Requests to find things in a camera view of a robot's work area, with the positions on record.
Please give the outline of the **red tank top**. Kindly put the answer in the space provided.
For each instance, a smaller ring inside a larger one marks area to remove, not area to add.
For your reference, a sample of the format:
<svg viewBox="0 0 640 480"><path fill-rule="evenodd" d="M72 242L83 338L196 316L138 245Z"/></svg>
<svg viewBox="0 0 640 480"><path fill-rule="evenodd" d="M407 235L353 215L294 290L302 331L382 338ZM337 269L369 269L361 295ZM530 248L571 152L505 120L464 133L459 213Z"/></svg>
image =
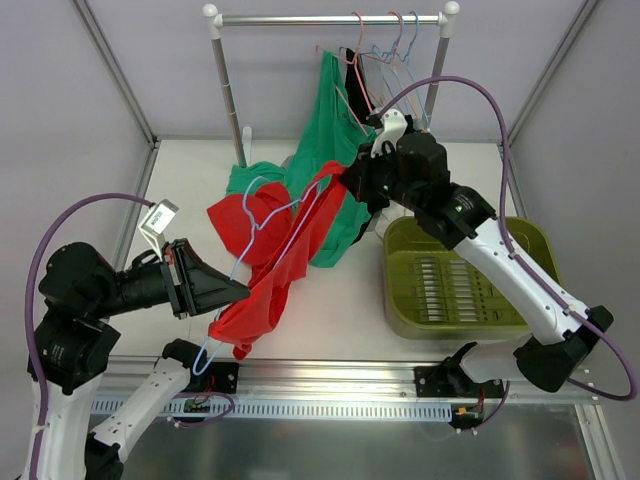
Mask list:
<svg viewBox="0 0 640 480"><path fill-rule="evenodd" d="M278 325L291 284L306 276L342 207L347 189L339 176L345 169L335 161L325 164L309 183L319 180L320 191L294 208L293 224L266 264L242 263L251 268L249 297L224 309L208 329L211 338L232 346L235 359L244 359Z"/></svg>

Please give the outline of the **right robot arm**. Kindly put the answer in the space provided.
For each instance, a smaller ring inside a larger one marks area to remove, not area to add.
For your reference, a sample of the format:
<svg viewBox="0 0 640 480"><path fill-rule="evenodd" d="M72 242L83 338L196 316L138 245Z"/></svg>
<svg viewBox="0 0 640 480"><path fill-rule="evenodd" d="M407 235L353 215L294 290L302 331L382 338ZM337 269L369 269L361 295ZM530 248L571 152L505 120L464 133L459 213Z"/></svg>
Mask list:
<svg viewBox="0 0 640 480"><path fill-rule="evenodd" d="M344 200L398 203L441 245L477 268L515 307L530 328L516 344L469 343L441 363L448 388L466 397L482 383L523 378L554 393L605 339L612 324L604 307L587 307L564 292L519 251L504 220L473 189L450 178L446 149L425 132L363 145L353 164L326 162L308 186L296 217L281 227L279 243L252 262L248 298L226 308L209 327L212 338L245 357L279 321L290 284L303 277Z"/></svg>

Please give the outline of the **light blue wire hanger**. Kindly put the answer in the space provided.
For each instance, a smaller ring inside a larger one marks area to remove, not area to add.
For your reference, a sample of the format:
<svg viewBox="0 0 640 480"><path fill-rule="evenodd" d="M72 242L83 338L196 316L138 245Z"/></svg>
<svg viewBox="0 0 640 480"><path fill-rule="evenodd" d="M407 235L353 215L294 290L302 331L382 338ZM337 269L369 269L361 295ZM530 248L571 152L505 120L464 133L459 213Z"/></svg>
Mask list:
<svg viewBox="0 0 640 480"><path fill-rule="evenodd" d="M264 176L251 180L245 191L228 195L207 209L207 215L228 252L236 256L230 278L239 266L266 264L293 224L294 208L321 189L319 180L291 199L287 188Z"/></svg>

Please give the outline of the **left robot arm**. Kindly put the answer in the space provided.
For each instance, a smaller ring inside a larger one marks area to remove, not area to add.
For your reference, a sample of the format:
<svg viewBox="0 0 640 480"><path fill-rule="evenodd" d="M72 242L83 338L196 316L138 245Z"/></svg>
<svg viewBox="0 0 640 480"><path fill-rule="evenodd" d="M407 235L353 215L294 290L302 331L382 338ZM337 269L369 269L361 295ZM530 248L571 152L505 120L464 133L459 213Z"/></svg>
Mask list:
<svg viewBox="0 0 640 480"><path fill-rule="evenodd" d="M144 251L124 271L88 243L65 245L47 262L38 290L46 312L31 333L35 412L26 479L118 479L164 407L181 394L204 392L205 348L175 339L129 399L91 428L91 407L120 338L109 319L164 304L177 318L195 317L249 296L246 285L204 263L185 239L165 244L161 254Z"/></svg>

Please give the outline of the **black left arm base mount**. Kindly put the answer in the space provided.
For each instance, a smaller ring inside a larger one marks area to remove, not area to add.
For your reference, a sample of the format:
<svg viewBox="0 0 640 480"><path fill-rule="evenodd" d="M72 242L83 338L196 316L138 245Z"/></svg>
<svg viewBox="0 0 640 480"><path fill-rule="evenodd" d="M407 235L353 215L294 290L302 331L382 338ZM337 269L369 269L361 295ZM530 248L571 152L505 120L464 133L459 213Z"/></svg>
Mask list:
<svg viewBox="0 0 640 480"><path fill-rule="evenodd" d="M216 392L234 395L237 391L240 365L237 362L218 361L210 364L199 376L197 392Z"/></svg>

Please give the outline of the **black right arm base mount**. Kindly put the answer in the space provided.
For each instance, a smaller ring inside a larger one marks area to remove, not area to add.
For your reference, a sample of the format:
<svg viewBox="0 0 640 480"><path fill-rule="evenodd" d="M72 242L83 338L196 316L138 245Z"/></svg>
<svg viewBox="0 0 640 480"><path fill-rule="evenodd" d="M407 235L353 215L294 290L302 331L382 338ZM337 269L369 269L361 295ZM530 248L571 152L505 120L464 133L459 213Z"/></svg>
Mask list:
<svg viewBox="0 0 640 480"><path fill-rule="evenodd" d="M489 380L477 383L462 370L461 361L476 342L461 347L455 354L446 357L435 366L419 365L413 368L416 395L419 398L476 398L485 395L489 399L502 398L505 383Z"/></svg>

